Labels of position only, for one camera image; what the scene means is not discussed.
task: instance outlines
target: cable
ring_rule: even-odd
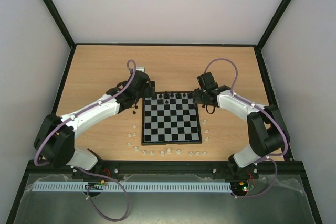
[[[237,196],[237,195],[235,195],[235,193],[232,191],[231,194],[232,194],[233,196],[235,196],[235,198],[243,198],[243,199],[245,199],[245,198],[254,198],[254,197],[258,197],[258,196],[260,196],[260,195],[263,195],[263,194],[266,193],[269,189],[271,189],[271,187],[274,185],[275,181],[277,180],[277,176],[278,176],[278,166],[277,166],[277,163],[276,163],[273,159],[269,158],[268,160],[270,160],[270,161],[273,162],[273,164],[274,164],[274,168],[275,168],[274,178],[273,178],[271,184],[270,184],[264,191],[262,191],[262,192],[260,192],[260,193],[258,193],[258,194],[249,195],[249,196],[246,196],[246,195],[245,195],[245,196]]]
[[[255,105],[251,101],[249,101],[249,100],[247,100],[247,99],[245,99],[245,98],[237,95],[236,92],[234,91],[234,86],[235,86],[236,81],[238,79],[238,68],[237,68],[236,64],[233,61],[231,61],[229,59],[225,59],[225,58],[214,59],[214,60],[212,60],[206,66],[204,73],[207,72],[208,68],[211,66],[212,63],[214,63],[216,61],[219,61],[219,60],[223,60],[223,61],[227,61],[227,62],[231,63],[234,66],[235,70],[236,70],[236,76],[235,76],[235,79],[234,79],[234,81],[233,81],[233,83],[231,85],[231,90],[230,90],[231,95],[234,96],[234,97],[236,97],[239,101],[241,101],[241,102],[243,102],[243,103],[245,103],[245,104],[247,104],[249,106],[252,106],[252,107],[256,108],[257,110],[259,110],[262,114],[264,114],[272,122],[272,124],[279,131],[279,133],[280,133],[280,135],[281,135],[281,137],[282,137],[282,139],[284,141],[284,145],[285,145],[285,147],[283,149],[283,152],[282,153],[273,153],[273,154],[271,153],[271,154],[268,154],[268,156],[284,156],[287,153],[287,150],[288,150],[288,143],[287,143],[286,136],[285,136],[284,132],[282,131],[282,129],[280,128],[280,126],[278,125],[278,123],[266,111],[264,111],[262,108],[260,108],[259,106]],[[261,162],[261,161],[263,161],[265,159],[266,159],[265,157],[262,157],[259,160],[257,160],[256,163],[259,163],[259,162]]]
[[[106,215],[104,215],[99,209],[98,207],[93,203],[89,193],[90,193],[90,189],[92,187],[89,187],[87,192],[86,192],[86,195],[87,195],[87,199],[92,203],[94,209],[96,210],[96,212],[102,217],[104,218],[105,220],[108,220],[108,221],[112,221],[112,222],[118,222],[118,221],[121,221],[121,220],[124,220],[126,217],[127,217],[127,214],[128,214],[128,211],[130,209],[130,197],[128,195],[128,193],[126,192],[124,186],[119,182],[117,181],[116,179],[113,179],[113,178],[110,178],[108,176],[105,176],[105,175],[100,175],[100,174],[96,174],[96,173],[90,173],[88,172],[87,170],[84,170],[80,167],[76,167],[76,169],[80,170],[81,172],[83,173],[86,173],[87,175],[90,175],[90,176],[95,176],[95,177],[101,177],[101,178],[105,178],[105,179],[108,179],[109,181],[112,181],[112,182],[115,182],[118,184],[118,186],[120,186],[120,188],[124,191],[125,193],[125,196],[126,196],[126,200],[127,200],[127,206],[126,206],[126,211],[124,213],[124,215],[120,218],[120,219],[112,219],[110,217],[107,217]]]
[[[108,102],[108,101],[110,101],[110,100],[116,98],[116,97],[119,96],[120,94],[122,94],[122,92],[124,92],[124,91],[128,88],[128,86],[131,84],[131,82],[132,82],[132,80],[134,79],[134,76],[135,76],[135,72],[136,72],[137,64],[135,63],[134,60],[129,60],[129,61],[127,61],[127,67],[128,67],[128,68],[130,68],[130,67],[129,67],[130,62],[133,63],[133,73],[132,73],[131,78],[129,79],[129,81],[127,82],[127,84],[126,84],[126,85],[125,85],[125,86],[124,86],[118,93],[116,93],[115,95],[113,95],[113,96],[111,96],[111,97],[105,99],[104,101],[102,101],[102,104],[104,104],[104,103],[106,103],[106,102]],[[83,114],[84,112],[86,112],[86,111],[88,111],[88,110],[91,110],[91,109],[93,109],[93,108],[95,108],[95,107],[97,107],[97,106],[99,106],[99,103],[95,103],[95,104],[93,104],[93,105],[91,105],[91,106],[88,106],[87,108],[85,108],[85,109],[83,109],[83,110],[77,112],[74,116],[75,116],[75,117],[78,117],[78,116],[80,116],[81,114]],[[38,157],[39,157],[39,155],[41,154],[41,151],[43,150],[44,146],[45,146],[45,145],[48,143],[48,141],[50,140],[50,138],[51,138],[51,137],[52,137],[52,136],[53,136],[53,135],[54,135],[60,128],[62,128],[65,124],[67,124],[67,123],[70,122],[70,121],[71,121],[71,118],[68,118],[68,119],[66,119],[65,121],[61,122],[59,125],[56,126],[56,128],[54,128],[54,129],[49,133],[49,135],[46,137],[46,139],[44,139],[44,141],[42,142],[41,146],[38,148],[38,150],[37,150],[37,152],[36,152],[36,154],[35,154],[35,157],[34,157],[34,164],[35,164],[36,166],[44,166],[44,165],[47,165],[47,164],[50,163],[49,161],[45,161],[45,162],[39,163],[39,162],[38,162]]]

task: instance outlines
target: wall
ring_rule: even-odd
[[[296,159],[335,223],[336,0],[292,0],[263,50]]]
[[[0,0],[0,223],[33,157],[68,55],[42,0]]]
[[[75,42],[256,44],[281,0],[53,0]]]

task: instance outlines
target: purple cable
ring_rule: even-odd
[[[104,104],[104,103],[106,103],[106,102],[112,100],[113,98],[116,98],[117,96],[119,96],[119,95],[120,95],[122,92],[124,92],[125,89],[128,88],[128,86],[131,84],[131,82],[132,82],[132,80],[133,80],[133,78],[134,78],[134,76],[135,76],[135,72],[136,72],[137,64],[135,63],[134,60],[129,60],[129,61],[127,61],[127,67],[129,67],[130,62],[133,63],[133,65],[134,65],[134,66],[133,66],[133,69],[134,69],[134,70],[133,70],[133,73],[132,73],[132,76],[131,76],[130,80],[127,82],[127,84],[126,84],[126,85],[125,85],[125,86],[124,86],[118,93],[116,93],[115,95],[113,95],[113,96],[111,96],[111,97],[105,99],[104,101],[102,101],[102,104]],[[91,106],[88,106],[87,108],[85,108],[85,109],[83,109],[83,110],[77,112],[77,114],[75,114],[75,117],[78,117],[79,115],[83,114],[84,112],[86,112],[86,111],[88,111],[88,110],[91,110],[92,108],[97,107],[98,105],[99,105],[99,103],[95,103],[95,104],[93,104],[93,105],[91,105]],[[53,135],[54,135],[60,128],[62,128],[65,124],[67,124],[67,123],[70,122],[70,121],[71,121],[71,118],[68,118],[68,119],[66,119],[64,122],[61,122],[56,128],[54,128],[54,129],[49,133],[49,135],[46,137],[46,139],[44,139],[44,141],[42,142],[41,146],[40,146],[39,149],[37,150],[36,155],[35,155],[35,157],[34,157],[34,164],[35,164],[36,166],[44,166],[44,165],[49,164],[49,161],[45,161],[45,162],[43,162],[43,163],[39,163],[39,162],[38,162],[38,156],[40,155],[41,151],[43,150],[44,146],[48,143],[48,141],[50,140],[50,138],[51,138],[51,137],[52,137],[52,136],[53,136]]]
[[[214,59],[214,60],[212,60],[212,61],[208,64],[208,66],[206,66],[204,73],[207,72],[208,68],[210,67],[210,65],[211,65],[212,63],[214,63],[215,61],[219,61],[219,60],[223,60],[223,61],[230,62],[230,63],[234,66],[234,68],[235,68],[235,70],[236,70],[236,76],[235,76],[235,79],[234,79],[234,81],[233,81],[233,83],[232,83],[232,85],[231,85],[231,90],[230,90],[232,96],[236,97],[239,101],[241,101],[241,102],[243,102],[243,103],[245,103],[245,104],[247,104],[247,105],[249,105],[249,106],[252,106],[252,102],[246,100],[245,98],[243,98],[243,97],[237,95],[237,94],[234,92],[234,86],[235,86],[236,81],[237,81],[237,79],[238,79],[238,68],[237,68],[236,64],[234,64],[233,61],[231,61],[231,60],[229,60],[229,59],[225,59],[225,58]],[[282,129],[280,128],[280,126],[278,125],[278,123],[277,123],[277,122],[276,122],[276,121],[275,121],[275,120],[274,120],[274,119],[273,119],[273,118],[272,118],[266,111],[264,111],[262,108],[260,108],[260,107],[257,106],[257,105],[254,105],[254,107],[255,107],[257,110],[259,110],[262,114],[264,114],[264,115],[265,115],[265,116],[272,122],[272,124],[273,124],[273,125],[277,128],[277,130],[279,131],[279,133],[280,133],[280,135],[282,136],[282,139],[283,139],[283,141],[284,141],[285,148],[283,149],[283,152],[282,152],[282,153],[273,153],[273,154],[271,153],[271,154],[268,154],[268,156],[284,156],[284,155],[287,153],[287,150],[288,150],[288,143],[287,143],[287,139],[286,139],[286,136],[285,136],[284,132],[282,131]],[[256,161],[256,163],[259,163],[259,162],[261,162],[261,161],[263,161],[263,160],[265,160],[265,157],[260,158],[259,160]]]
[[[90,193],[90,189],[91,187],[88,188],[87,192],[86,192],[86,195],[88,196],[88,199],[89,201],[92,203],[94,209],[96,210],[96,212],[102,217],[104,218],[105,220],[108,220],[108,221],[112,221],[112,222],[117,222],[117,221],[121,221],[121,220],[124,220],[126,217],[127,217],[127,214],[128,214],[128,211],[130,209],[130,198],[124,188],[124,186],[119,182],[117,181],[116,179],[113,179],[113,178],[110,178],[108,176],[105,176],[105,175],[100,175],[100,174],[96,174],[96,173],[90,173],[88,172],[87,170],[84,170],[80,167],[76,167],[77,169],[79,169],[81,172],[83,173],[86,173],[87,175],[90,175],[90,176],[96,176],[96,177],[101,177],[101,178],[105,178],[105,179],[108,179],[109,181],[112,181],[112,182],[115,182],[118,184],[118,186],[120,186],[120,188],[124,191],[125,195],[126,195],[126,200],[127,200],[127,206],[126,206],[126,211],[124,213],[124,215],[120,218],[120,219],[112,219],[112,218],[109,218],[107,217],[106,215],[104,215],[99,209],[98,207],[93,203],[89,193]]]
[[[231,192],[231,194],[232,194],[233,196],[237,197],[237,198],[243,198],[243,199],[245,199],[245,198],[254,198],[254,197],[258,197],[258,196],[260,196],[260,195],[263,195],[263,194],[266,193],[269,189],[271,189],[271,187],[274,185],[275,181],[277,180],[278,166],[277,166],[277,163],[276,163],[273,159],[269,158],[268,160],[270,160],[270,161],[273,162],[273,164],[274,164],[274,168],[275,168],[274,178],[273,178],[271,184],[269,185],[269,187],[267,187],[264,191],[262,191],[262,192],[260,192],[260,193],[258,193],[258,194],[254,194],[254,195],[237,196],[237,195],[235,195],[235,193],[234,193],[233,191]]]

